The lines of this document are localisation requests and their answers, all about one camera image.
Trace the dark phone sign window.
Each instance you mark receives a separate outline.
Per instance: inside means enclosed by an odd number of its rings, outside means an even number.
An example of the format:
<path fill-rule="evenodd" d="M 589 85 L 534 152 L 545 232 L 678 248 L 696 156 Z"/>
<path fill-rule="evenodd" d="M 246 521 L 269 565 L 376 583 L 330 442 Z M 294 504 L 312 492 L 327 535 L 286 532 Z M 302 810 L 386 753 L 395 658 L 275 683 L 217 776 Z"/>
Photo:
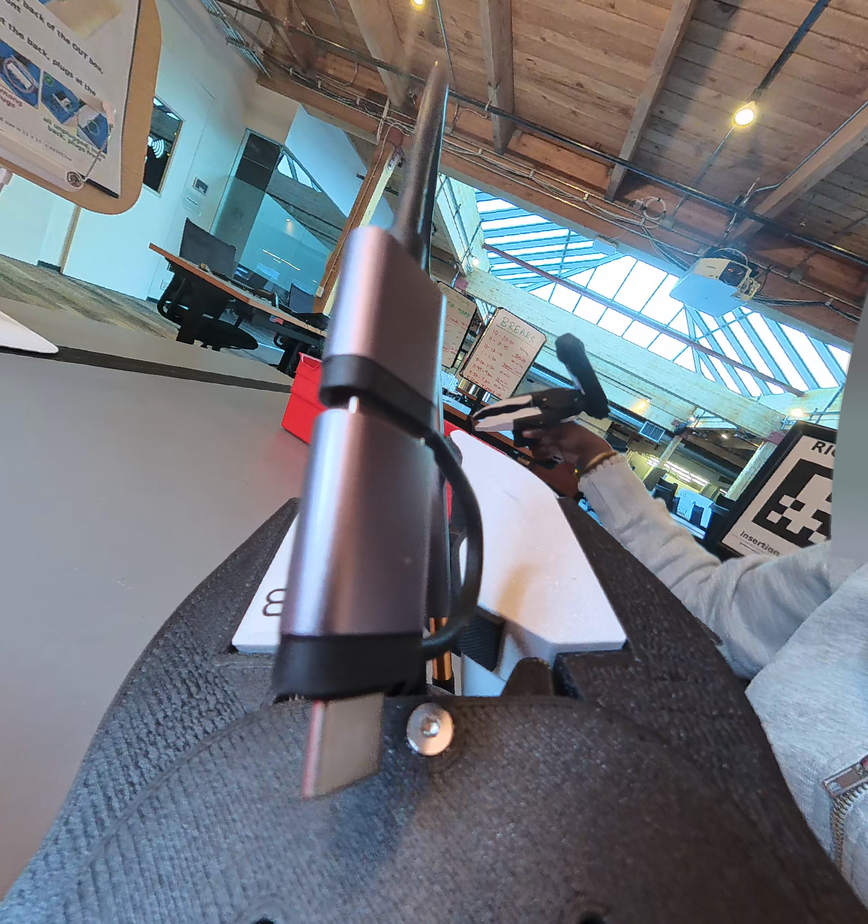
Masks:
<path fill-rule="evenodd" d="M 167 171 L 184 120 L 159 97 L 154 97 L 147 152 L 144 162 L 143 186 L 161 194 Z"/>

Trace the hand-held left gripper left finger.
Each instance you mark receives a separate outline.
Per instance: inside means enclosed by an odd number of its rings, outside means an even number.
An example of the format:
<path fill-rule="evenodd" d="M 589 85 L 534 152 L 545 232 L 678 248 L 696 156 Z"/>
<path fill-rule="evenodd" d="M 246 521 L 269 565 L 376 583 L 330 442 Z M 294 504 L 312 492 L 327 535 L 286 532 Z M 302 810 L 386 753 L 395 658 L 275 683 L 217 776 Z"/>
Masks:
<path fill-rule="evenodd" d="M 274 655 L 278 649 L 296 533 L 294 520 L 235 630 L 232 646 L 240 653 Z"/>

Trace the ceiling projector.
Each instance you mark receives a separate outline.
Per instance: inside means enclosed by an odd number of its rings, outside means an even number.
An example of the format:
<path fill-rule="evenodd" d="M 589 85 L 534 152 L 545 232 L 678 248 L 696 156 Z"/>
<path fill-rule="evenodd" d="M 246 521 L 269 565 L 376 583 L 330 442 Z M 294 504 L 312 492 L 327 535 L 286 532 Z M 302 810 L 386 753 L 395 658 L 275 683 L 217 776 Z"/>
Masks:
<path fill-rule="evenodd" d="M 748 257 L 736 248 L 712 248 L 675 282 L 671 297 L 683 306 L 722 316 L 758 295 L 762 283 Z"/>

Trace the person's right forearm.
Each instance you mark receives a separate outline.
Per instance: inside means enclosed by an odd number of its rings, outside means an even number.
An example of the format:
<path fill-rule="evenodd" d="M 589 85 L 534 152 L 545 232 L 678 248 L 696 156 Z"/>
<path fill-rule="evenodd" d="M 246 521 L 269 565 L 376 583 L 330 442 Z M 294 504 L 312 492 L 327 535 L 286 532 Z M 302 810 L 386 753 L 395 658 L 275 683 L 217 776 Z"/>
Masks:
<path fill-rule="evenodd" d="M 728 653 L 714 616 L 718 596 L 728 587 L 728 573 L 717 557 L 674 521 L 664 502 L 651 497 L 619 454 L 576 480 L 604 529 L 705 626 L 721 652 Z"/>

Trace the black office chair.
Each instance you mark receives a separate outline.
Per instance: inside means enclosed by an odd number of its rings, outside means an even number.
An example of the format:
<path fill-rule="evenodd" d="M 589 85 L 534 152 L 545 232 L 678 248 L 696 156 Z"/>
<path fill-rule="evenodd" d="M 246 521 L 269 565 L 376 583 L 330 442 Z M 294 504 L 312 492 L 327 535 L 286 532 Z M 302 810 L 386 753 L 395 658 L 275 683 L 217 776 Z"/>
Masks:
<path fill-rule="evenodd" d="M 158 312 L 183 330 L 192 309 L 199 309 L 200 319 L 194 328 L 192 343 L 220 351 L 224 348 L 256 350 L 258 342 L 246 331 L 221 320 L 221 315 L 233 303 L 232 297 L 217 286 L 197 277 L 174 274 L 158 301 Z"/>

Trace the handwritten whiteboard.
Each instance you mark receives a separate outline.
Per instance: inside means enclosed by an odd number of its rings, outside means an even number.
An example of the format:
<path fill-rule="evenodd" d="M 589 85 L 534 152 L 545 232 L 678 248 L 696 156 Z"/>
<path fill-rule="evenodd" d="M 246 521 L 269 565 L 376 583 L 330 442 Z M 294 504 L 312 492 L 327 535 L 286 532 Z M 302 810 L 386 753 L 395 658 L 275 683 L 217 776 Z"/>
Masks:
<path fill-rule="evenodd" d="M 475 341 L 459 378 L 494 398 L 509 399 L 546 341 L 543 331 L 508 309 L 497 308 Z"/>
<path fill-rule="evenodd" d="M 463 342 L 477 317 L 477 306 L 473 298 L 459 292 L 446 283 L 437 282 L 445 300 L 440 364 L 444 369 L 454 366 L 463 348 Z"/>

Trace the black white tag sign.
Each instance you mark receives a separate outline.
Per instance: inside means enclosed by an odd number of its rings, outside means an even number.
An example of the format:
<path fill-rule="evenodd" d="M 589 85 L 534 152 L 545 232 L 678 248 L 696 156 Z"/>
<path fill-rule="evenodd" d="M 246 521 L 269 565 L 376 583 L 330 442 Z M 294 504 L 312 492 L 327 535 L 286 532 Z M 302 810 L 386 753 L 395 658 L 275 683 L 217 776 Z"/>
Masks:
<path fill-rule="evenodd" d="M 781 557 L 830 539 L 838 432 L 796 423 L 716 525 L 708 547 L 722 560 Z"/>

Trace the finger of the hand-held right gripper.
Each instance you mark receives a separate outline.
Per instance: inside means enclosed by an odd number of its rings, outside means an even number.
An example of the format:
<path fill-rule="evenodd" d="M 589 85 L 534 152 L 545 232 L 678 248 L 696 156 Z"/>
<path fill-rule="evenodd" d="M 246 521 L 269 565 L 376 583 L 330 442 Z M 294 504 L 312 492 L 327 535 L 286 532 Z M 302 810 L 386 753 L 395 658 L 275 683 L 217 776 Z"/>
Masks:
<path fill-rule="evenodd" d="M 486 407 L 483 407 L 474 412 L 476 415 L 478 412 L 488 413 L 489 410 L 542 410 L 544 414 L 544 424 L 548 419 L 547 417 L 547 402 L 543 398 L 543 394 L 532 393 L 528 395 L 513 397 L 509 399 L 504 399 L 496 403 L 490 404 Z"/>
<path fill-rule="evenodd" d="M 489 410 L 474 415 L 477 433 L 524 433 L 544 425 L 542 410 Z"/>

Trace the person's right hand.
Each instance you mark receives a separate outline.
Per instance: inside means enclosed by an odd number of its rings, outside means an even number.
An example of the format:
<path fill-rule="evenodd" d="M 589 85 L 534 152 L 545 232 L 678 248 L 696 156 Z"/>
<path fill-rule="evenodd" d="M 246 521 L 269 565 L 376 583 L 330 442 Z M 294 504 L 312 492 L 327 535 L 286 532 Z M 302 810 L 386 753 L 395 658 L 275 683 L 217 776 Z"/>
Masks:
<path fill-rule="evenodd" d="M 523 433 L 535 460 L 574 466 L 577 479 L 617 455 L 610 444 L 576 422 Z"/>

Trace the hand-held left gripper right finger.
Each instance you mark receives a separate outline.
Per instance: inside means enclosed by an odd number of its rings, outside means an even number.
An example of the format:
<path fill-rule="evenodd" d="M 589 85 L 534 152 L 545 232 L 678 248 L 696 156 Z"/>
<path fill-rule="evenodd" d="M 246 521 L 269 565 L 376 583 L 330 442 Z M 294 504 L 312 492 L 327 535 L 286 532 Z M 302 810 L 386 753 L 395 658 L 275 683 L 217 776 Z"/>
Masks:
<path fill-rule="evenodd" d="M 479 504 L 484 570 L 478 605 L 498 630 L 491 657 L 463 653 L 466 697 L 496 697 L 516 664 L 562 654 L 621 651 L 627 641 L 557 494 L 518 461 L 469 433 L 450 439 Z"/>

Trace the red plastic bin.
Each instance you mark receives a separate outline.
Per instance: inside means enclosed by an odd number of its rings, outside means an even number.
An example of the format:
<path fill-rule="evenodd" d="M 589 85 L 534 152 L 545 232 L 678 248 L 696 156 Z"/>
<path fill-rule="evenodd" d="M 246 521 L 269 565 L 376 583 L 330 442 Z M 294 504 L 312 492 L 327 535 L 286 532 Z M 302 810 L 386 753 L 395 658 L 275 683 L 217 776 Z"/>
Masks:
<path fill-rule="evenodd" d="M 320 413 L 325 410 L 319 399 L 319 386 L 321 378 L 321 361 L 309 355 L 301 354 L 291 386 L 291 394 L 286 410 L 283 412 L 281 425 L 284 430 L 297 437 L 307 445 L 311 443 L 313 424 Z M 440 407 L 440 431 L 445 437 L 459 428 L 447 422 L 443 415 L 444 407 Z M 452 510 L 452 490 L 450 483 L 443 477 L 444 495 L 447 502 L 448 522 L 451 528 L 463 524 L 459 511 L 454 514 Z"/>

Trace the black monitor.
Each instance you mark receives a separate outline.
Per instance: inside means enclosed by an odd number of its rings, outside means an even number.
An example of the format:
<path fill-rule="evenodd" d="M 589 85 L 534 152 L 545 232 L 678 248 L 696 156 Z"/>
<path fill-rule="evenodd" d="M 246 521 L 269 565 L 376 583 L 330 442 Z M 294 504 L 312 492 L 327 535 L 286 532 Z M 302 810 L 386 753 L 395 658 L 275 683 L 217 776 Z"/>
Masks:
<path fill-rule="evenodd" d="M 181 259 L 207 268 L 224 280 L 231 280 L 237 266 L 236 249 L 208 231 L 186 219 L 181 245 Z"/>

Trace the wooden office desk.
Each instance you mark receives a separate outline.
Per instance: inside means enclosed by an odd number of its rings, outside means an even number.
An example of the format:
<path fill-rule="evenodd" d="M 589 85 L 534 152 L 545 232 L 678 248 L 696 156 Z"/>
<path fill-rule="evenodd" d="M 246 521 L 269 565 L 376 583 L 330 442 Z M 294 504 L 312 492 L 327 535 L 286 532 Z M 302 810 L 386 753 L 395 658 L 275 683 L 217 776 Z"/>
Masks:
<path fill-rule="evenodd" d="M 177 281 L 174 297 L 160 299 L 159 312 L 163 317 L 168 316 L 166 307 L 176 304 L 184 295 L 191 296 L 197 288 L 201 291 L 219 291 L 226 295 L 229 301 L 260 309 L 275 318 L 281 326 L 278 334 L 280 338 L 296 340 L 310 347 L 323 346 L 326 338 L 325 330 L 303 321 L 289 311 L 273 306 L 266 298 L 222 279 L 200 264 L 194 264 L 156 244 L 149 244 L 149 249 L 166 260 L 169 270 L 173 273 L 174 281 Z"/>

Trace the instruction board on stand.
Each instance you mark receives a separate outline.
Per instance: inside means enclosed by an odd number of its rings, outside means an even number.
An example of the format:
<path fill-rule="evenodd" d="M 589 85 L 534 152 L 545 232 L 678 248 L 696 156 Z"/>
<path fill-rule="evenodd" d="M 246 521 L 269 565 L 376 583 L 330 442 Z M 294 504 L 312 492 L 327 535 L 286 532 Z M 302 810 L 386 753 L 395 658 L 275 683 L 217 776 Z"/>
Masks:
<path fill-rule="evenodd" d="M 116 216 L 143 189 L 162 28 L 155 2 L 0 1 L 0 198 L 15 178 Z"/>

